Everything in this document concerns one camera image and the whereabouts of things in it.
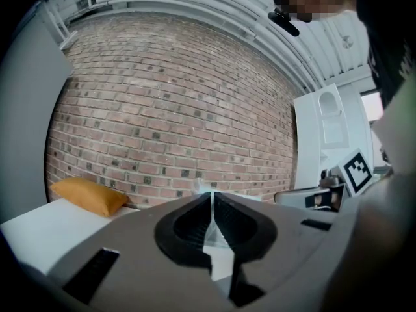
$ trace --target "white wall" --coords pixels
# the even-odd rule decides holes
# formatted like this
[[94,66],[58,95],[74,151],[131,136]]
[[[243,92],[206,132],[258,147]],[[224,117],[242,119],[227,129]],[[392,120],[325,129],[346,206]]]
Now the white wall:
[[0,222],[46,204],[47,129],[71,64],[38,16],[0,65]]
[[380,148],[382,147],[382,143],[380,139],[377,137],[374,131],[371,131],[372,137],[372,148],[374,153],[374,166],[386,166],[388,165],[385,161],[383,161],[382,153]]
[[361,94],[351,84],[340,86],[338,88],[341,101],[343,102],[346,121],[348,124],[348,133],[350,137],[350,149],[359,148],[367,160],[371,169],[374,168],[372,153],[372,138],[370,124]]

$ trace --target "black slot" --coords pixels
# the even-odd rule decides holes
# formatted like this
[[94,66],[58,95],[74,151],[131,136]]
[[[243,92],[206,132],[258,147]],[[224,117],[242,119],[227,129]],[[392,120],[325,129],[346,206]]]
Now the black slot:
[[63,289],[80,302],[88,304],[119,255],[116,251],[101,249]]
[[303,220],[301,222],[301,225],[309,226],[311,228],[315,228],[315,229],[323,230],[323,231],[329,231],[332,227],[332,224],[330,223],[325,223],[325,222],[311,220],[311,219]]
[[211,193],[205,193],[161,218],[155,227],[155,242],[178,265],[211,272],[211,257],[202,252],[210,223]]

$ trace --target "red brick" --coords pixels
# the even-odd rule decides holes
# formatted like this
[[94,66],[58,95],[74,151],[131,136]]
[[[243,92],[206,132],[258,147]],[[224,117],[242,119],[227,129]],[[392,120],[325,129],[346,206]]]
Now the red brick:
[[97,153],[93,153],[92,151],[86,151],[83,150],[83,159],[86,159],[90,162],[96,162],[97,161]]
[[148,123],[148,128],[167,132],[169,131],[170,125],[169,123],[166,123],[160,120],[150,119]]
[[170,198],[172,200],[178,199],[176,190],[169,190],[166,188],[161,190],[161,197]]
[[210,131],[231,135],[233,137],[238,136],[238,132],[235,129],[219,125],[217,123],[215,124],[213,122],[205,122],[205,128]]
[[144,97],[144,96],[135,96],[135,95],[129,95],[129,94],[118,94],[116,96],[116,101],[122,101],[124,103],[128,103],[128,104],[135,104],[135,105],[139,105],[137,106],[138,108],[140,107],[152,107],[153,104],[155,103],[155,100],[152,98],[148,98],[148,97]]
[[211,158],[213,162],[223,162],[226,163],[228,161],[228,155],[225,153],[211,153]]
[[230,137],[223,134],[214,134],[214,141],[229,144]]
[[148,93],[148,89],[141,88],[139,86],[129,86],[129,89],[127,91],[129,94],[135,94],[140,96],[145,96]]
[[203,129],[203,120],[200,120],[200,119],[185,117],[183,120],[183,124],[187,126]]
[[[109,27],[105,18],[97,20],[94,44],[80,32],[68,50],[73,76],[51,122],[47,186],[85,176],[150,206],[190,195],[192,180],[202,177],[220,190],[272,201],[289,188],[291,103],[299,93],[237,41],[176,19],[154,36],[162,23],[116,16]],[[171,36],[177,29],[179,39]],[[166,155],[155,145],[166,147]],[[177,148],[168,153],[168,146]],[[139,164],[153,173],[138,173]],[[124,172],[125,180],[107,170]]]
[[166,153],[170,155],[187,156],[187,149],[181,146],[170,145],[166,149]]
[[116,181],[114,188],[123,192],[131,192],[132,184],[123,183],[122,181]]
[[150,151],[153,153],[164,153],[166,146],[161,143],[144,141],[143,142],[143,150]]
[[82,148],[87,148],[90,150],[98,151],[99,153],[107,153],[109,150],[109,147],[106,144],[89,141],[85,139],[80,139],[78,142],[78,146]]
[[92,181],[93,183],[97,182],[97,175],[96,174],[92,174],[90,172],[83,172],[82,174],[82,178]]
[[154,161],[155,163],[171,166],[171,165],[174,165],[175,163],[175,157],[165,156],[165,155],[156,155]]
[[238,174],[243,174],[247,172],[247,166],[245,165],[233,165],[233,171]]
[[156,109],[145,108],[142,110],[141,115],[152,117],[152,118],[158,118],[161,120],[168,120],[170,122],[177,122],[177,123],[181,123],[183,120],[183,117],[178,114],[174,114],[174,113],[170,113],[170,112],[166,112],[162,110],[156,110]]
[[184,159],[181,157],[176,157],[175,166],[180,168],[195,168],[196,161],[194,159]]
[[219,162],[215,163],[215,162],[198,161],[197,168],[203,169],[203,170],[230,172],[232,169],[232,166],[230,164],[224,164],[224,163],[219,163]]
[[204,150],[192,150],[192,157],[196,159],[209,159],[209,152]]
[[179,138],[179,144],[181,146],[186,146],[186,147],[192,147],[192,148],[198,148],[200,146],[200,142],[198,139],[196,138],[186,138],[181,136]]
[[103,141],[135,149],[140,149],[142,147],[142,141],[137,138],[129,138],[127,136],[124,137],[115,134],[105,134]]
[[94,131],[92,129],[89,129],[86,132],[86,137],[90,138],[92,140],[100,141],[103,138],[103,132]]
[[92,113],[92,117],[93,118],[98,118],[98,119],[105,119],[108,115],[108,111],[105,110],[94,110]]
[[221,117],[221,116],[217,116],[216,120],[215,120],[218,124],[221,125],[226,125],[226,126],[231,126],[232,120],[225,118],[225,117]]
[[224,174],[220,172],[204,172],[204,175],[209,181],[221,181],[224,178]]
[[190,190],[192,188],[192,180],[174,179],[174,189]]
[[159,196],[159,189],[147,186],[138,186],[137,193],[145,196]]
[[124,147],[111,146],[109,148],[109,154],[118,157],[127,157],[128,151],[129,149]]
[[140,163],[138,166],[138,171],[142,172],[143,174],[159,174],[160,166]]
[[178,110],[179,105],[176,103],[170,103],[166,100],[175,100],[175,97],[172,96],[171,94],[167,94],[166,92],[162,93],[162,97],[165,99],[163,101],[156,101],[155,104],[155,108],[156,109],[161,109],[161,110],[166,110],[166,111],[170,111],[170,112],[175,112]]
[[161,138],[159,140],[166,143],[177,143],[179,137],[172,134],[161,134]]
[[170,126],[170,131],[173,133],[178,133],[178,134],[185,134],[185,135],[190,135],[192,136],[194,134],[194,131],[192,130],[191,127],[186,127],[186,126],[182,126],[182,125],[171,125]]
[[114,125],[114,132],[117,134],[131,136],[133,134],[133,129],[134,129],[133,126],[124,125],[122,123],[116,123]]
[[118,180],[124,180],[125,179],[125,170],[117,170],[113,168],[107,168],[105,170],[105,173],[103,174],[106,177],[118,179]]
[[140,109],[141,107],[137,105],[123,104],[120,111],[124,113],[138,114],[140,112]]
[[211,132],[200,131],[198,129],[194,130],[193,135],[196,138],[203,138],[204,140],[212,140],[213,139],[213,134]]

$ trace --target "white mattress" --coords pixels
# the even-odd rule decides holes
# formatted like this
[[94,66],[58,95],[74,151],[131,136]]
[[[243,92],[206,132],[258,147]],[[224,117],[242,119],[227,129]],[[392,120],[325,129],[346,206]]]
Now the white mattress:
[[1,224],[0,230],[20,261],[47,274],[66,252],[133,211],[137,210],[121,207],[105,218],[59,199]]

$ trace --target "white panel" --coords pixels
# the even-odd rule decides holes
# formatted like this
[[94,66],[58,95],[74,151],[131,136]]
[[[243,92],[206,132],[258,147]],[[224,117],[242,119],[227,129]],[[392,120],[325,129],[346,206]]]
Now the white panel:
[[359,148],[369,166],[374,168],[370,124],[365,114],[361,95],[351,85],[339,87],[338,92],[344,106],[350,135],[350,149]]
[[343,103],[333,84],[313,93],[320,133],[320,149],[349,147]]
[[318,68],[322,72],[324,79],[330,78],[333,75],[330,62],[320,44],[316,41],[311,28],[302,22],[296,22],[295,25],[300,31],[300,36],[298,38],[301,45],[305,47],[306,51],[311,53],[312,57],[317,62]]
[[72,66],[38,16],[0,66],[0,222],[46,204],[44,157],[49,122]]
[[1,224],[0,229],[19,261],[47,274],[72,248],[133,211],[137,210],[121,207],[111,217],[102,217],[59,199]]
[[329,77],[340,74],[341,67],[322,24],[320,22],[311,22],[308,27],[312,30],[313,38],[318,43],[320,50],[324,53],[324,56],[330,65],[331,75],[329,75]]
[[298,166],[295,189],[317,187],[320,175],[320,145],[317,112],[312,104],[313,94],[294,100],[298,131]]
[[351,49],[346,49],[343,47],[343,37],[344,36],[352,36],[352,32],[354,31],[349,27],[348,24],[348,16],[344,14],[340,14],[334,18],[332,18],[332,21],[335,24],[335,28],[337,29],[337,33],[335,34],[335,38],[337,40],[338,45],[340,46],[340,52],[342,54],[342,59],[345,61],[347,70],[354,69],[354,63],[352,59],[352,52]]

